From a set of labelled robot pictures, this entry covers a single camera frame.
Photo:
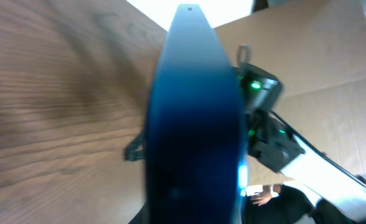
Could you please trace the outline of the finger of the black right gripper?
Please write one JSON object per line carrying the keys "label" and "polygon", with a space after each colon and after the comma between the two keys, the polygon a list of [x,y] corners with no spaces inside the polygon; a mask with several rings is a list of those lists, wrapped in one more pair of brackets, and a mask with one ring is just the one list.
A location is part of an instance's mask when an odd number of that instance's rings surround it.
{"label": "finger of the black right gripper", "polygon": [[124,148],[124,161],[140,161],[144,160],[143,152],[144,134],[140,132],[127,146]]}

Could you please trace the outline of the blue smartphone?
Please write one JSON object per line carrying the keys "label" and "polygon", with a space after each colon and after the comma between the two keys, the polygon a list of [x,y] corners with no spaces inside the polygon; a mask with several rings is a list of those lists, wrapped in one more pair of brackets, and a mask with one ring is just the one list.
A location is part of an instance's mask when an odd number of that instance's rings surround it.
{"label": "blue smartphone", "polygon": [[181,4],[154,72],[144,125],[146,221],[238,221],[247,145],[235,71],[201,8]]}

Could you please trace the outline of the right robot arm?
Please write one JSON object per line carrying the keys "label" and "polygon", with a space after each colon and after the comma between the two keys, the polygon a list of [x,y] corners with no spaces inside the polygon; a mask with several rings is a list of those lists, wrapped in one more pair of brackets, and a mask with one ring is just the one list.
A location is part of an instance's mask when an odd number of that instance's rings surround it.
{"label": "right robot arm", "polygon": [[144,161],[144,223],[245,222],[246,156],[300,181],[321,196],[318,223],[366,223],[366,184],[305,140],[273,107],[282,83],[223,53],[199,57],[193,47],[166,47],[156,69],[143,131],[124,150]]}

